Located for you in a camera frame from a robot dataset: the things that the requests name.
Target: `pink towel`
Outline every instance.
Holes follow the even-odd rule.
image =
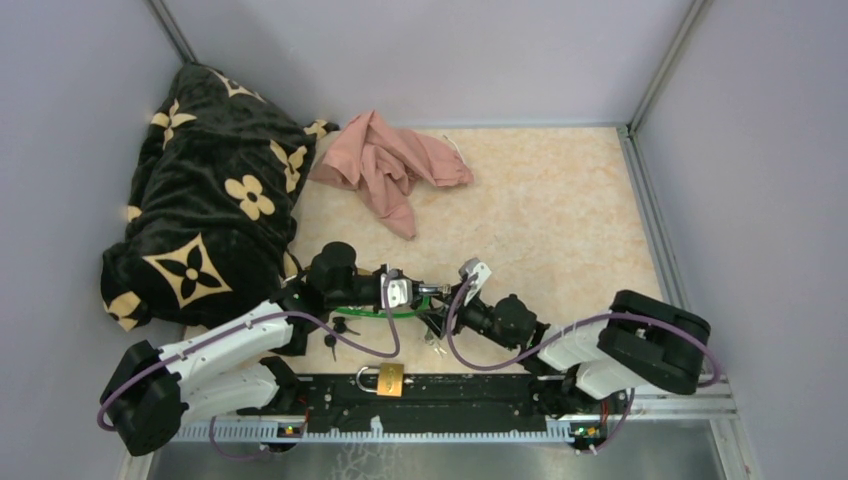
[[[356,190],[379,220],[406,240],[418,231],[406,198],[418,178],[436,187],[474,181],[471,170],[448,145],[412,130],[392,128],[374,110],[351,120],[309,178]]]

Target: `small key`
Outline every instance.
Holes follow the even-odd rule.
[[[333,351],[334,362],[336,361],[336,342],[338,342],[338,340],[332,335],[327,335],[324,337],[324,345],[330,347],[330,349]]]
[[[433,333],[429,328],[427,329],[427,333],[424,335],[424,343],[428,346],[433,347],[433,350],[439,354],[440,357],[444,357],[448,352],[442,348],[441,344],[439,344],[439,340],[436,338],[436,334]]]
[[[352,335],[359,335],[359,332],[354,332],[347,326],[344,317],[336,317],[333,319],[333,331],[339,335],[344,335],[346,332]]]

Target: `purple wall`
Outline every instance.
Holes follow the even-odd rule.
[[[169,0],[199,58],[301,121],[630,120],[690,0]]]
[[[848,3],[715,2],[639,135],[764,478],[845,478]]]
[[[115,478],[97,429],[124,349],[98,295],[146,125],[179,68],[138,0],[0,7],[0,465],[4,479]]]

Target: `marble-patterned floor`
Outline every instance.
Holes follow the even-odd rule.
[[[420,183],[410,201],[418,237],[403,240],[375,220],[350,191],[314,182],[295,210],[293,253],[308,264],[324,244],[341,240],[357,250],[357,264],[382,263],[432,283],[455,283],[457,269],[478,257],[493,270],[482,298],[494,304],[515,293],[542,322],[568,325],[605,310],[616,291],[660,291],[613,128],[528,128],[424,131],[447,134],[476,177],[473,185],[437,190]],[[385,320],[353,319],[353,337],[388,351]],[[417,319],[398,320],[406,372],[467,373],[449,353],[424,343]],[[193,336],[197,329],[188,333]],[[345,345],[337,361],[324,335],[310,336],[306,357],[287,358],[298,373],[354,373],[379,359]],[[463,356],[481,364],[513,356],[471,331],[457,337]],[[513,366],[504,372],[523,372]]]

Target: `black pillow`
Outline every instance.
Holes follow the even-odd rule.
[[[152,317],[212,328],[265,300],[315,142],[337,129],[298,125],[221,72],[183,67],[141,146],[126,237],[103,253],[106,311],[126,330]]]

